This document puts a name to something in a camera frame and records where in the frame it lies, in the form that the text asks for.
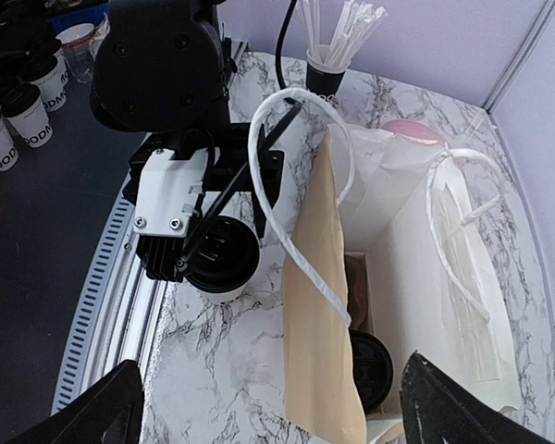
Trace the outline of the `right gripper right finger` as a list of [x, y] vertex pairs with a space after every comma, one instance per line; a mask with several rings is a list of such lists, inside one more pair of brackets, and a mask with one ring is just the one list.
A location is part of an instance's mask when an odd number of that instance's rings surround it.
[[482, 401], [413, 353], [401, 375], [408, 443], [535, 443], [537, 435]]

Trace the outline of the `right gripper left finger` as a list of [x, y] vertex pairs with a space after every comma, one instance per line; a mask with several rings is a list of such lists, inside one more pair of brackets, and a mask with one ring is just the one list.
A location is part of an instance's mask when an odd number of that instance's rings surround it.
[[12, 443], [138, 443], [144, 391], [140, 368], [125, 360], [70, 405]]

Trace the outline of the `black cup lid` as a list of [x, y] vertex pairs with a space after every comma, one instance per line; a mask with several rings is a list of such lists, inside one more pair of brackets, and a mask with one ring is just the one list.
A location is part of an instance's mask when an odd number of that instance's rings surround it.
[[191, 258], [186, 279], [198, 290], [224, 293], [245, 285], [260, 259], [259, 242], [240, 220], [219, 216]]
[[374, 412], [389, 395], [393, 362], [385, 345], [373, 335], [351, 329], [352, 372], [366, 414]]

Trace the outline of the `brown paper bag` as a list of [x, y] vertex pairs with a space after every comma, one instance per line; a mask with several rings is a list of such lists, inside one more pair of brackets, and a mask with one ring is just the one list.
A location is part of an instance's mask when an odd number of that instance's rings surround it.
[[[321, 109], [331, 124], [318, 150], [295, 229], [265, 195], [258, 132], [279, 101]], [[315, 94], [288, 88], [253, 115], [248, 155], [255, 195], [286, 250], [283, 271], [287, 419], [331, 443], [383, 443], [401, 435], [401, 372], [419, 352], [478, 401], [500, 413], [520, 406], [512, 331], [496, 271], [478, 232], [498, 206], [504, 179], [473, 206], [463, 159], [490, 172], [476, 150], [424, 144], [382, 129], [347, 125]], [[352, 380], [346, 251], [367, 257], [370, 331], [392, 359], [392, 387], [375, 419]]]

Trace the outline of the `brown cardboard cup carrier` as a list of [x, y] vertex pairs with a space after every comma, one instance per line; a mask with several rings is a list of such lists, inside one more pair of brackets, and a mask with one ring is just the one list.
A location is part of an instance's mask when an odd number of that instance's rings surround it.
[[351, 328], [361, 329], [368, 316], [368, 289], [364, 260], [361, 257], [345, 255], [344, 263]]

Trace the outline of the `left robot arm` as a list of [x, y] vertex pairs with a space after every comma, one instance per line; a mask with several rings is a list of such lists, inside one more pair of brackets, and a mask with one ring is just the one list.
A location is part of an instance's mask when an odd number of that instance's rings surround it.
[[252, 127], [229, 116], [236, 72], [214, 1], [113, 1], [94, 62], [91, 107], [107, 127], [144, 131], [124, 198], [135, 208], [137, 255], [150, 278], [247, 276], [258, 266], [260, 210], [245, 226], [223, 215], [253, 187]]

